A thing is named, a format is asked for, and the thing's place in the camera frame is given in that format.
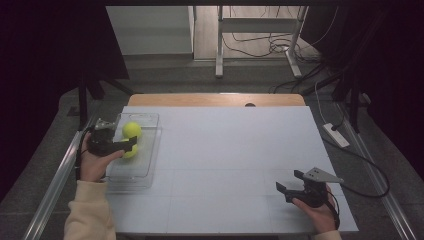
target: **gray floor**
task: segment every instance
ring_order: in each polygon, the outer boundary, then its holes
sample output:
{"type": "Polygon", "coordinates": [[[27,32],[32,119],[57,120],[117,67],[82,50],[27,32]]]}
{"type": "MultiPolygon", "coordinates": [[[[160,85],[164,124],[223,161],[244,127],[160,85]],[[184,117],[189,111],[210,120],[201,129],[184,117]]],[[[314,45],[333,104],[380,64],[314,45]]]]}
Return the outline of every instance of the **gray floor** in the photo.
{"type": "MultiPolygon", "coordinates": [[[[293,79],[290,69],[284,61],[226,61],[224,78],[219,80],[214,77],[214,62],[198,62],[189,59],[150,59],[147,61],[144,58],[135,57],[127,58],[126,62],[131,80],[122,80],[121,82],[135,91],[144,93],[268,93],[270,87],[293,79]]],[[[313,66],[303,64],[301,69],[303,72],[307,72],[313,66]]],[[[326,74],[327,72],[323,71],[315,79],[322,79],[326,74]]],[[[313,86],[313,84],[314,79],[308,80],[301,85],[301,88],[313,86]]],[[[129,96],[108,84],[103,83],[103,86],[107,94],[101,102],[99,115],[104,119],[113,119],[125,106],[129,96]]],[[[327,122],[337,123],[340,121],[341,115],[335,103],[331,101],[332,89],[333,86],[330,85],[318,91],[318,94],[322,115],[327,122]]],[[[290,92],[290,89],[281,88],[277,94],[287,92],[290,92]]],[[[75,90],[63,95],[59,104],[59,112],[43,142],[13,189],[1,203],[0,239],[20,239],[27,229],[77,130],[78,117],[68,115],[71,108],[78,105],[77,99],[75,90]]],[[[323,119],[319,113],[316,95],[311,94],[305,97],[305,100],[311,108],[318,129],[322,129],[323,119]]],[[[422,218],[424,216],[424,183],[408,161],[373,123],[366,113],[366,108],[360,109],[359,128],[360,135],[372,157],[388,174],[392,193],[415,230],[417,239],[423,239],[424,231],[420,227],[424,224],[422,218]]],[[[351,140],[345,127],[340,131],[351,140]]],[[[324,132],[321,133],[324,138],[328,139],[324,132]]],[[[326,148],[337,174],[346,180],[347,185],[360,191],[375,192],[373,183],[360,160],[329,145],[326,145],[326,148]]],[[[42,239],[62,238],[63,224],[69,214],[67,203],[73,199],[75,193],[73,179],[74,176],[71,173],[46,225],[42,239]]],[[[348,191],[345,191],[345,195],[360,231],[346,233],[343,239],[401,239],[381,200],[362,198],[348,191]]],[[[119,236],[119,238],[134,239],[135,237],[119,236]]],[[[147,237],[147,239],[187,238],[147,237]]],[[[254,239],[264,239],[264,237],[259,236],[254,239]]],[[[280,239],[307,239],[307,236],[280,236],[280,239]]]]}

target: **floor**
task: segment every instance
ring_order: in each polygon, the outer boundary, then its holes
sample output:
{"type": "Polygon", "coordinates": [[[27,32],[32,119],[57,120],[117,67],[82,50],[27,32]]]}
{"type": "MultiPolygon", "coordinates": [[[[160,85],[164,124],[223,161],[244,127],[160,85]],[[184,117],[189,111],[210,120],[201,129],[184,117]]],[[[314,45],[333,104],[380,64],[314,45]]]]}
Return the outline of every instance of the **floor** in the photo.
{"type": "MultiPolygon", "coordinates": [[[[290,9],[290,13],[295,15],[297,8],[290,9]]],[[[277,9],[259,8],[249,14],[255,16],[275,16],[277,9]]],[[[281,16],[289,15],[288,9],[282,8],[281,16]]],[[[242,16],[240,9],[234,8],[237,16],[242,16]]],[[[207,14],[215,14],[214,9],[209,9],[207,14]]],[[[213,27],[204,27],[203,29],[212,29],[213,27]]],[[[202,39],[196,35],[196,41],[202,39]]],[[[196,49],[203,49],[204,52],[196,51],[195,58],[155,58],[128,56],[126,65],[130,73],[131,81],[119,80],[122,84],[128,86],[135,92],[143,93],[179,93],[179,92],[238,92],[238,93],[269,93],[273,86],[293,80],[290,68],[284,57],[276,54],[277,58],[259,61],[258,59],[240,60],[239,57],[245,56],[226,50],[224,56],[228,57],[224,62],[224,77],[217,80],[214,77],[214,54],[216,43],[211,41],[201,46],[196,44],[196,49]]],[[[236,41],[229,40],[229,44],[236,44],[236,41]]],[[[256,42],[256,46],[232,45],[252,53],[260,54],[261,51],[267,52],[269,42],[265,40],[264,44],[256,42]]],[[[310,52],[311,57],[316,57],[314,50],[310,52]]],[[[310,71],[314,64],[301,64],[303,73],[310,71]]],[[[316,81],[328,76],[327,71],[322,71],[311,81],[300,85],[300,88],[313,87],[316,81]]],[[[113,118],[122,110],[122,107],[128,102],[129,96],[117,90],[116,88],[102,82],[106,91],[106,97],[101,101],[98,114],[105,118],[113,118]]],[[[279,88],[276,93],[289,93],[293,85],[279,88]]],[[[327,122],[339,122],[341,119],[338,105],[331,99],[331,92],[334,85],[329,85],[317,91],[316,95],[305,96],[305,101],[310,106],[317,123],[317,128],[322,131],[324,118],[327,122]]],[[[33,155],[31,162],[22,173],[21,177],[15,183],[13,189],[0,204],[0,239],[21,239],[27,230],[31,219],[37,210],[41,199],[43,198],[51,179],[58,169],[61,159],[63,159],[73,137],[78,128],[79,118],[72,114],[72,109],[78,106],[78,95],[76,90],[64,94],[59,102],[59,112],[52,122],[49,131],[46,133],[42,143],[33,155]]],[[[414,172],[408,161],[391,143],[391,141],[374,124],[366,112],[366,106],[359,110],[359,124],[361,133],[359,136],[351,136],[349,127],[344,125],[340,131],[349,141],[360,139],[367,147],[367,156],[373,160],[387,173],[391,182],[391,194],[395,202],[400,206],[406,219],[413,231],[415,238],[424,239],[424,182],[414,172]]],[[[325,145],[330,156],[330,160],[337,173],[343,176],[345,181],[352,184],[356,189],[375,192],[374,183],[370,178],[367,167],[357,161],[356,157],[346,155],[330,145],[325,145]]],[[[63,224],[69,214],[67,203],[73,199],[75,193],[75,182],[71,172],[61,192],[57,203],[53,209],[49,221],[46,223],[41,239],[60,239],[63,238],[63,224]]],[[[402,239],[394,226],[392,215],[388,213],[390,207],[382,200],[370,200],[359,197],[348,191],[345,192],[351,211],[357,220],[360,229],[358,233],[346,233],[343,239],[402,239]]],[[[139,239],[131,236],[118,236],[119,239],[139,239]]],[[[147,239],[216,239],[201,237],[146,237],[147,239]]],[[[280,236],[280,239],[308,239],[308,236],[280,236]]],[[[220,237],[219,239],[241,239],[235,237],[220,237]]],[[[276,236],[264,238],[261,236],[247,239],[277,239],[276,236]]]]}

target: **power strip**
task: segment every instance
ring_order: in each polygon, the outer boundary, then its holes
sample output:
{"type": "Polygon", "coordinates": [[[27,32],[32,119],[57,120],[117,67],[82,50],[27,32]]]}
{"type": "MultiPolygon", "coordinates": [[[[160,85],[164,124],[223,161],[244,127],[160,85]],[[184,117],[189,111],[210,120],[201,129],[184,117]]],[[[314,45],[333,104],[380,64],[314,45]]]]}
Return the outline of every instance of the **power strip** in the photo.
{"type": "Polygon", "coordinates": [[[339,133],[339,131],[331,130],[333,127],[333,124],[327,123],[323,125],[325,131],[330,135],[330,137],[340,146],[340,147],[347,147],[349,146],[349,142],[339,133]]]}

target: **metal rail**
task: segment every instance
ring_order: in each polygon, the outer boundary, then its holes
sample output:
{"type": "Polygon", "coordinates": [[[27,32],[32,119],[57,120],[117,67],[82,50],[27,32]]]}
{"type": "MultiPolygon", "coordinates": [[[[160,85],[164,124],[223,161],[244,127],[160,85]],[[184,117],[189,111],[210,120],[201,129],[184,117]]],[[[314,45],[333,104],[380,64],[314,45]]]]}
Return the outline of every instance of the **metal rail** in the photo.
{"type": "MultiPolygon", "coordinates": [[[[342,109],[339,104],[336,104],[336,105],[340,111],[344,111],[344,114],[348,116],[348,113],[346,112],[344,108],[342,109]]],[[[371,156],[370,152],[367,149],[367,146],[362,140],[361,135],[354,131],[349,121],[344,121],[343,124],[344,124],[344,127],[347,129],[349,136],[355,142],[354,146],[356,150],[360,153],[360,155],[367,158],[371,162],[375,163],[373,157],[371,156]]],[[[364,165],[377,192],[383,193],[386,188],[386,184],[381,173],[378,172],[375,168],[371,167],[370,164],[364,163],[364,165]]],[[[395,225],[399,233],[399,236],[404,240],[416,240],[417,237],[414,233],[414,230],[412,229],[412,226],[408,218],[406,217],[405,212],[403,211],[399,202],[396,200],[393,193],[389,192],[387,196],[383,197],[381,200],[387,212],[389,213],[390,218],[392,219],[393,224],[395,225]]]]}
{"type": "MultiPolygon", "coordinates": [[[[87,126],[94,124],[96,119],[95,117],[97,116],[100,105],[100,101],[92,102],[90,106],[92,113],[90,114],[87,126]]],[[[43,230],[46,227],[50,215],[54,209],[54,206],[56,205],[56,202],[63,190],[66,180],[69,177],[69,173],[74,167],[75,153],[78,150],[81,135],[82,131],[78,131],[72,139],[72,142],[66,151],[65,156],[63,157],[62,162],[57,169],[56,174],[54,175],[49,188],[41,200],[41,203],[38,206],[38,209],[35,212],[34,217],[32,218],[31,223],[29,224],[22,239],[40,239],[41,234],[43,233],[43,230]]]]}

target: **wooden table edge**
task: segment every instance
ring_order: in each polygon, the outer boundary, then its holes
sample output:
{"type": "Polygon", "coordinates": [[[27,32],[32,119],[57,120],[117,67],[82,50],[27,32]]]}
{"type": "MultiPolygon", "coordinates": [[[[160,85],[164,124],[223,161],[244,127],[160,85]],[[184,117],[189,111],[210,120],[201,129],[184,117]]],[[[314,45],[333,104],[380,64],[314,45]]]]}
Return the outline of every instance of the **wooden table edge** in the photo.
{"type": "Polygon", "coordinates": [[[128,106],[169,106],[169,107],[257,107],[306,106],[299,94],[257,94],[257,93],[160,93],[134,94],[128,106]]]}

